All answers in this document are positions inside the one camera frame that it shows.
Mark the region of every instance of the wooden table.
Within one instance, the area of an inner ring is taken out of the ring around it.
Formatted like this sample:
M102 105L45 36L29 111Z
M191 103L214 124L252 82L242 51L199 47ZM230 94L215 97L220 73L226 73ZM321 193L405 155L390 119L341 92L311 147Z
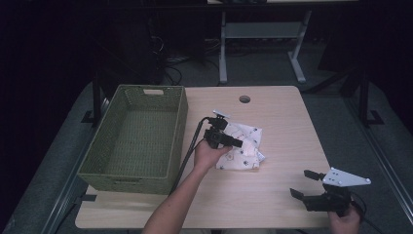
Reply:
M213 109L231 115L229 122L263 129L259 150L266 156L256 171L211 169L201 183L184 228L311 228L327 226L326 213L309 213L289 188L320 195L321 182L304 177L306 169L329 170L319 138L295 87L186 88L189 112L184 157L202 118ZM241 103L249 96L250 103ZM184 175L193 168L193 157ZM142 228L166 195L96 191L76 218L80 228Z

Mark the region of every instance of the cable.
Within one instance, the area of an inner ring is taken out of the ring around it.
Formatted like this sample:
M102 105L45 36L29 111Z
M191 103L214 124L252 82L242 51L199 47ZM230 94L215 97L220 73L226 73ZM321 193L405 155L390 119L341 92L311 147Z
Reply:
M178 183L179 183L179 181L182 177L182 174L183 174L183 170L185 169L185 166L188 163L188 160L191 157L191 154L192 154L192 152L194 152L194 149L196 147L195 142L197 141L198 135L200 134L201 127L203 126L204 121L207 120L207 119L209 119L209 117L205 117L203 120L200 121L200 123L198 123L197 130L194 133L194 137L192 138L191 144L189 145L188 152L186 153L185 158L183 159L183 162L182 162L181 167L179 169L178 176L176 177L175 183L173 184L169 195L172 194L173 191L175 191L176 187L178 186Z
M356 194L355 192L350 191L350 193L351 193L352 195L355 195L355 196L361 201L362 205L364 206L364 210L362 210L362 212L363 212L363 214L365 215L365 214L367 213L367 205L365 204L364 200L362 200L361 196L359 196L359 195Z

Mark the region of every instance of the human arm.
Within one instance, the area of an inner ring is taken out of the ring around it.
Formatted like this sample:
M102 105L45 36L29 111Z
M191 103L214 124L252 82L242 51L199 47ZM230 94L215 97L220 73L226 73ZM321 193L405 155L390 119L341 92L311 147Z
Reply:
M357 209L350 205L344 216L335 212L328 212L330 230L332 234L357 234L360 225L360 215Z
M143 233L179 233L204 176L231 148L212 149L206 140L202 140L195 149L194 169L152 213Z

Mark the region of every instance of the dark background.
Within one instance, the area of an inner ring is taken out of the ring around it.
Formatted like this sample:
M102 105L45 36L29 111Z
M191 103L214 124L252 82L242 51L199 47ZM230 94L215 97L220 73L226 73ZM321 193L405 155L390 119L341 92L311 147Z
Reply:
M306 40L328 40L321 69L363 67L413 133L411 8L407 1L361 3L339 15L314 11ZM156 85L163 62L151 51L151 30L198 59L204 38L219 35L216 12L163 12L148 28L153 13L84 10L66 0L0 2L1 230L76 97L96 75L107 96L119 83ZM233 17L245 19L242 13Z

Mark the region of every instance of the green wicker basket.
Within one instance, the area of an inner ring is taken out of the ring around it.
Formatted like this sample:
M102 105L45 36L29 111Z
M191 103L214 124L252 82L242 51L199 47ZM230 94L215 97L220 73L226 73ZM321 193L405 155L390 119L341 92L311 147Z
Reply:
M96 190L169 194L187 113L183 87L119 86L78 176Z

